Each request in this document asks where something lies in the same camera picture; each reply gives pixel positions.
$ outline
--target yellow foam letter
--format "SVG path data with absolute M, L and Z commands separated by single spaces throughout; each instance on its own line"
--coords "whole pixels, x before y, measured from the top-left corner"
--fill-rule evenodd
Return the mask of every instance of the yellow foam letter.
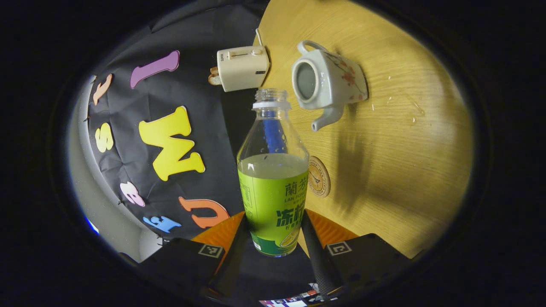
M 112 149 L 114 139 L 112 138 L 112 130 L 108 123 L 105 122 L 97 131 L 95 131 L 95 141 L 97 142 L 97 148 L 100 152 Z
M 182 134 L 185 137 L 192 131 L 188 112 L 185 107 L 178 107 L 174 113 L 151 122 L 141 121 L 138 125 L 140 138 L 148 145 L 163 147 L 153 162 L 153 168 L 161 180 L 167 181 L 169 175 L 196 170 L 205 171 L 201 155 L 192 152 L 189 158 L 180 160 L 195 144 L 191 140 L 173 138 Z

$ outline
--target wooden table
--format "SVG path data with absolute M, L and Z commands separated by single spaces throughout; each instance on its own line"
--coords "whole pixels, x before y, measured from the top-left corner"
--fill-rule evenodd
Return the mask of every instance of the wooden table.
M 308 191 L 306 208 L 356 234 L 376 233 L 407 257 L 430 248 L 461 206 L 473 160 L 472 122 L 446 69 L 349 1 L 271 0 L 259 30 L 271 59 L 262 87 L 288 91 L 292 123 L 330 174 L 330 194 Z M 322 111 L 300 108 L 291 83 L 304 39 L 358 62 L 370 90 L 318 132 L 311 122 Z

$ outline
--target pink letter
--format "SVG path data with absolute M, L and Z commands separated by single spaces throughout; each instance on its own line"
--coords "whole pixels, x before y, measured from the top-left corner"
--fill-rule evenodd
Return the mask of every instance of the pink letter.
M 197 226 L 201 228 L 212 227 L 224 220 L 229 219 L 229 214 L 226 209 L 218 204 L 217 202 L 209 199 L 192 199 L 185 200 L 183 197 L 178 197 L 178 201 L 186 209 L 186 211 L 191 211 L 194 208 L 209 208 L 214 210 L 216 217 L 197 217 L 192 215 L 193 221 Z
M 135 88 L 138 82 L 148 78 L 151 75 L 155 75 L 164 70 L 168 70 L 170 72 L 174 71 L 176 68 L 178 68 L 179 57 L 180 52 L 175 50 L 168 56 L 160 58 L 146 66 L 136 67 L 131 74 L 131 80 L 129 82 L 131 88 Z
M 140 195 L 138 195 L 137 188 L 132 183 L 121 183 L 120 189 L 123 195 L 125 195 L 125 197 L 127 197 L 127 199 L 129 199 L 132 204 L 144 207 L 144 200 L 142 199 L 142 197 L 140 197 Z

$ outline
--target foam letter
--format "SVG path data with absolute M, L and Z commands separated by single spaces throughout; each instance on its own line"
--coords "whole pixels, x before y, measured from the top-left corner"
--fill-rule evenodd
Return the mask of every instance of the foam letter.
M 191 211 L 195 208 L 209 208 L 216 213 L 216 217 L 198 217 L 192 215 L 193 221 L 201 228 L 212 227 L 224 220 L 229 219 L 229 214 L 226 209 L 217 202 L 209 199 L 192 199 L 185 200 L 183 197 L 178 197 L 178 201 L 186 211 Z
M 189 170 L 196 170 L 199 173 L 205 171 L 201 155 L 197 152 L 192 152 L 189 158 L 180 160 L 195 143 L 171 137 L 176 134 L 188 136 L 192 131 L 185 107 L 178 107 L 174 113 L 158 120 L 141 121 L 138 129 L 143 142 L 163 148 L 153 162 L 153 168 L 161 180 L 167 181 L 169 175 Z
M 173 229 L 174 227 L 182 226 L 179 223 L 164 216 L 162 216 L 161 219 L 157 216 L 153 216 L 151 219 L 148 219 L 147 217 L 143 217 L 142 220 L 144 220 L 147 224 L 150 224 L 166 233 L 170 233 L 169 230 Z
M 178 68 L 179 58 L 180 52 L 178 50 L 175 50 L 171 52 L 168 56 L 160 58 L 157 61 L 152 62 L 146 66 L 136 67 L 135 69 L 133 69 L 133 72 L 131 74 L 131 80 L 129 82 L 131 88 L 135 88 L 135 86 L 137 86 L 137 83 L 141 80 L 144 80 L 149 76 L 155 75 L 164 70 L 168 70 L 170 72 L 174 71 L 176 68 Z
M 114 139 L 112 138 L 112 130 L 108 123 L 105 122 L 95 131 L 95 141 L 97 142 L 97 149 L 100 152 L 112 149 Z
M 126 184 L 121 183 L 120 189 L 123 195 L 125 195 L 132 204 L 144 207 L 144 200 L 138 195 L 137 188 L 131 182 L 127 182 Z
M 95 93 L 93 94 L 93 102 L 95 103 L 95 105 L 99 103 L 99 99 L 106 93 L 106 91 L 110 87 L 111 82 L 112 82 L 112 74 L 109 74 L 106 77 L 106 82 L 104 82 L 104 84 L 99 83 L 99 85 L 97 86 L 97 90 L 95 90 Z

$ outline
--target red floral pattern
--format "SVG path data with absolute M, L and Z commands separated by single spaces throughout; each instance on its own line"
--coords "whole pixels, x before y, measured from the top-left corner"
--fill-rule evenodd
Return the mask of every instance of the red floral pattern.
M 358 91 L 360 92 L 360 94 L 358 95 L 358 100 L 359 101 L 363 100 L 364 92 L 358 87 L 358 84 L 356 84 L 355 71 L 353 67 L 348 66 L 347 63 L 345 63 L 345 61 L 339 59 L 339 57 L 336 55 L 332 55 L 327 52 L 325 54 L 327 58 L 329 58 L 335 64 L 335 66 L 339 67 L 343 71 L 343 75 L 341 76 L 341 78 L 347 82 L 347 85 L 357 87 Z M 349 97 L 350 100 L 353 100 L 354 98 L 355 98 L 354 95 Z
M 345 72 L 341 78 L 345 79 L 348 85 L 354 85 L 354 75 L 349 72 Z

